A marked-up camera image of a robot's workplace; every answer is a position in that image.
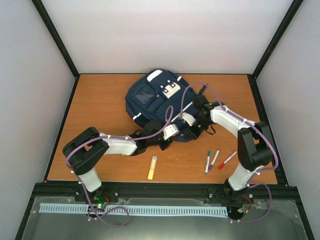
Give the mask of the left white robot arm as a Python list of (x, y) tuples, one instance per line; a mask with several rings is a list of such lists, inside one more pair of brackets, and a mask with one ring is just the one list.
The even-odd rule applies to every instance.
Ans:
[(147, 123), (143, 129), (126, 136), (114, 136), (89, 127), (67, 143), (62, 152), (66, 165), (78, 177), (92, 201), (103, 198), (104, 188), (95, 170), (95, 165), (104, 155), (137, 156), (148, 147), (159, 146), (167, 149), (173, 137), (179, 133), (175, 124), (162, 125), (157, 120)]

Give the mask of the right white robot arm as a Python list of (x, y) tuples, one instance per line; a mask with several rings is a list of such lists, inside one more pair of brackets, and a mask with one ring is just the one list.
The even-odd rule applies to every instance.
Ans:
[(229, 203), (235, 202), (252, 179), (263, 171), (274, 170), (279, 165), (271, 130), (266, 122), (247, 120), (230, 110), (221, 101), (209, 102), (203, 95), (194, 99), (197, 110), (194, 118), (183, 110), (179, 118), (189, 124), (187, 132), (195, 139), (210, 125), (220, 125), (237, 138), (239, 164), (223, 184), (223, 195)]

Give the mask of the navy blue student backpack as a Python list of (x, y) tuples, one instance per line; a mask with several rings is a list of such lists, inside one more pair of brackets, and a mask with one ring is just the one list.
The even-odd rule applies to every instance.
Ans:
[(189, 142), (183, 138), (183, 132), (189, 127), (179, 119), (181, 111), (198, 118), (199, 112), (194, 106), (194, 100), (201, 96), (205, 85), (199, 92), (195, 92), (184, 78), (165, 69), (154, 69), (136, 81), (125, 96), (126, 112), (141, 128), (156, 120), (166, 123), (166, 110), (173, 106), (173, 115), (170, 121), (179, 129), (173, 138), (177, 142)]

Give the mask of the yellow highlighter marker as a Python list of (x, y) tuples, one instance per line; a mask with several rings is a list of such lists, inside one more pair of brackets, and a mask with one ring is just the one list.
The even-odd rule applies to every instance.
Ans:
[(148, 172), (148, 176), (147, 176), (148, 180), (152, 180), (154, 177), (157, 159), (158, 159), (157, 156), (153, 156), (151, 158), (150, 168), (149, 168), (149, 172)]

